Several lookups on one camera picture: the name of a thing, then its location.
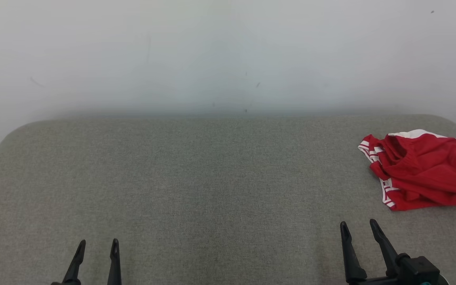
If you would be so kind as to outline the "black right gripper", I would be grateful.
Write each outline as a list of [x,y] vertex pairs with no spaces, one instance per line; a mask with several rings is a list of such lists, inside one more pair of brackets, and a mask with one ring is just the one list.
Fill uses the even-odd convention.
[[340,223],[342,252],[344,258],[344,276],[349,285],[400,285],[398,266],[395,262],[397,252],[375,219],[370,219],[370,226],[375,241],[380,246],[386,266],[386,276],[367,279],[366,271],[360,266],[352,244],[352,235],[347,223]]

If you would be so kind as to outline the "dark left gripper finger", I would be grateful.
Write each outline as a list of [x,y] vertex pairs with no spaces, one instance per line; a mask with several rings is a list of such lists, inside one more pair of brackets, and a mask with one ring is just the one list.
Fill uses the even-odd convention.
[[107,278],[108,285],[121,285],[122,274],[121,274],[121,258],[119,250],[119,240],[114,238],[112,241],[112,247],[110,249],[109,258],[111,261],[109,276]]
[[80,265],[83,263],[86,248],[86,241],[82,240],[72,258],[65,277],[62,280],[62,285],[81,285],[81,280],[78,278]]

